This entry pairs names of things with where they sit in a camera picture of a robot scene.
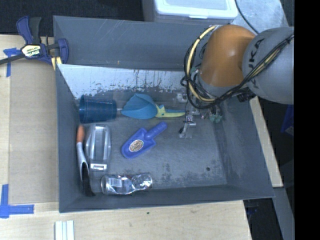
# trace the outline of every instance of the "white box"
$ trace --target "white box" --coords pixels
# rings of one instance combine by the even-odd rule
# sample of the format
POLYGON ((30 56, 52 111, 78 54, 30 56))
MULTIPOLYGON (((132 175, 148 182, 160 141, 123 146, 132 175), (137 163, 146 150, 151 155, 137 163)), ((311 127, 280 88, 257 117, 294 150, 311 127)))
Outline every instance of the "white box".
POLYGON ((141 0, 146 22, 231 23, 238 15, 235 0, 141 0))

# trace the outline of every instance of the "blue scoop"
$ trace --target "blue scoop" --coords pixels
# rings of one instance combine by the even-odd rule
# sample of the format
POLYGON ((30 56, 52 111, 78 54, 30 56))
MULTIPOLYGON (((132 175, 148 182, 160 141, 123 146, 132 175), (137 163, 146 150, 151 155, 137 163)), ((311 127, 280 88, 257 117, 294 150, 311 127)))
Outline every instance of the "blue scoop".
POLYGON ((147 131, 145 128, 140 128, 132 135, 122 146, 121 152, 125 158, 135 158, 147 150, 151 149, 156 142, 154 137, 167 129, 166 122, 160 122, 155 127, 147 131))

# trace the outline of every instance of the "trowel handle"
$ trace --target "trowel handle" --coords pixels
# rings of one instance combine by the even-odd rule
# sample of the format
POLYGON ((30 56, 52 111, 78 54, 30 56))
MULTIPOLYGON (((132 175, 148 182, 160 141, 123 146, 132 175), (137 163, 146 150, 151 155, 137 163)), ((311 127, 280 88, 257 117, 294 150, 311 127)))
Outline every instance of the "trowel handle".
POLYGON ((166 122, 160 122, 155 127, 148 130, 145 135, 144 139, 149 141, 152 140, 154 137, 162 133, 165 129, 167 129, 168 125, 166 122))

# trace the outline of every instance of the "blue plastic cup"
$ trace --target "blue plastic cup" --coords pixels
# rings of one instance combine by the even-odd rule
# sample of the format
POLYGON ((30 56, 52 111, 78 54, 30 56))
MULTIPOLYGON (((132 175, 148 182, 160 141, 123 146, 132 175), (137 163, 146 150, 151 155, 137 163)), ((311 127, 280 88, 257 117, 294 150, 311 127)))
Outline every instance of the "blue plastic cup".
POLYGON ((113 99, 82 95, 79 105, 79 119, 82 124, 115 119, 117 104, 113 99))

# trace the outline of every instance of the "clear plastic bottle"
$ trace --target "clear plastic bottle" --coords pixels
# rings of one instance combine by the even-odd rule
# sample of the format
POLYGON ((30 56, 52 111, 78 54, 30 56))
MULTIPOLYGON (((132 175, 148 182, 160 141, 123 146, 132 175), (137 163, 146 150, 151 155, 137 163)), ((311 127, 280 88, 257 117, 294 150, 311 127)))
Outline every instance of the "clear plastic bottle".
POLYGON ((153 180, 149 173, 134 176, 104 175, 101 179, 105 195, 128 195, 151 187, 153 180))

